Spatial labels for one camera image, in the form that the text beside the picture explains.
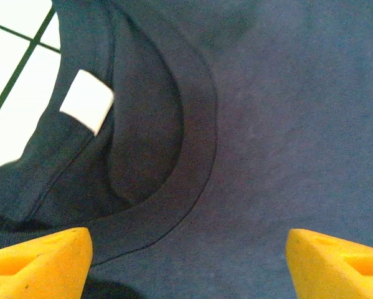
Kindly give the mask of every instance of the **white tile floor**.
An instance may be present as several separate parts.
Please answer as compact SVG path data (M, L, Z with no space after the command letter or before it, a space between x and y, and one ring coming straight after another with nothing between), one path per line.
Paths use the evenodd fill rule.
M33 38L51 5L50 0L0 0L0 26ZM60 48L57 16L51 20L41 42ZM0 29L0 94L29 44L28 40ZM60 54L45 47L38 45L31 54L0 109L0 165L22 154L50 100L59 64Z

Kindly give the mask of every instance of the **tile grout line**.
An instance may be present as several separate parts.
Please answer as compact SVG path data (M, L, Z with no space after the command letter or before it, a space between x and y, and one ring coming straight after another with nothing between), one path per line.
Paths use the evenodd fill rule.
M19 64L17 65L15 71L13 72L11 78L9 79L9 81L7 82L4 90L1 92L0 94L0 109L2 108L2 105L4 104L7 96L9 95L9 93L11 92L16 80L19 78L22 70L24 69L24 67L26 66L26 63L27 61L29 60L31 54L33 53L34 49L38 46L38 45L42 45L43 47L47 47L48 49L52 50L52 49L55 49L51 46L48 46L48 45L45 45L45 44L42 44L40 42L41 40L41 37L42 35L44 34L46 28L48 27L49 25L49 22L52 20L53 16L55 14L55 11L53 9L53 7L50 8L50 11L48 12L47 16L45 17L44 21L42 22L41 26L39 27L37 33L35 34L34 38L31 39L30 37L26 37L22 34L19 34L17 32L13 33L14 31L10 30L10 29L7 29L5 27L2 27L0 26L0 28L2 30L5 30L7 32L10 31L10 33L13 33L14 35L16 36L19 36L19 37L23 37L23 38L26 38L27 40L30 41L30 44L27 48L27 50L24 52L24 55L22 57L22 59L20 60Z

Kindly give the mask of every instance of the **yellow foam block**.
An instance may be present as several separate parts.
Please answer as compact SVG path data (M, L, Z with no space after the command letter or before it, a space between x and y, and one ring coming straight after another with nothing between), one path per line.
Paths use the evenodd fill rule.
M286 259L299 299L373 299L373 248L291 229Z
M83 227L0 249L0 299L79 299L91 261Z

